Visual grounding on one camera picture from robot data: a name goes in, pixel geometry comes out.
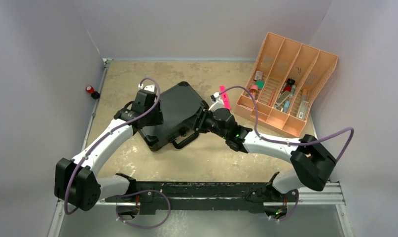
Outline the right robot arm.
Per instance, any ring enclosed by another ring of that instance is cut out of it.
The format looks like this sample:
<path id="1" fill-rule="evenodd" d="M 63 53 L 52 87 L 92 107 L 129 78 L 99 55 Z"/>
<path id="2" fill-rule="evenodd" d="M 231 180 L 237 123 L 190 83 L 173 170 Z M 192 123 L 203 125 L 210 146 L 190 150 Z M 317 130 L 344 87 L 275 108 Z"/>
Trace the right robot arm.
<path id="1" fill-rule="evenodd" d="M 302 139 L 258 135 L 254 129 L 239 125 L 225 108 L 203 111 L 195 129 L 223 138 L 226 145 L 236 152 L 263 154 L 291 163 L 293 168 L 274 175 L 266 188 L 267 196 L 273 201 L 301 187 L 322 191 L 337 163 L 336 158 L 312 135 L 306 134 Z"/>

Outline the black poker set case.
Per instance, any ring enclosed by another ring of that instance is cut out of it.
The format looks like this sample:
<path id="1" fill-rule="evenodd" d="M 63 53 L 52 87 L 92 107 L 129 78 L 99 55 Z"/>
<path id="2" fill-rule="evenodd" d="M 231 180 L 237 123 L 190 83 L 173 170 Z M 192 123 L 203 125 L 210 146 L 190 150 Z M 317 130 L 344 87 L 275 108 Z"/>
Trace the black poker set case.
<path id="1" fill-rule="evenodd" d="M 160 107 L 163 124 L 139 131 L 151 151 L 156 152 L 169 143 L 182 149 L 198 138 L 199 118 L 209 105 L 188 82 L 181 81 L 162 92 Z"/>

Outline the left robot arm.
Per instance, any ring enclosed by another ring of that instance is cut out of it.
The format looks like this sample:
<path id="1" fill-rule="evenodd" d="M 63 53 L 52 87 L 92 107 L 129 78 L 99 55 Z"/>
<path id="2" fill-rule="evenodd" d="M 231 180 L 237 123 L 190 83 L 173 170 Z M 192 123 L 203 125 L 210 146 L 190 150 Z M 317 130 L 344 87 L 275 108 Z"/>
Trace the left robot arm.
<path id="1" fill-rule="evenodd" d="M 98 200 L 119 196 L 123 201 L 135 199 L 137 189 L 130 177 L 115 174 L 98 178 L 107 160 L 127 140 L 146 126 L 163 123 L 157 88 L 149 85 L 137 92 L 135 100 L 119 110 L 108 127 L 87 148 L 72 159 L 62 158 L 55 167 L 55 197 L 83 211 L 90 210 Z"/>

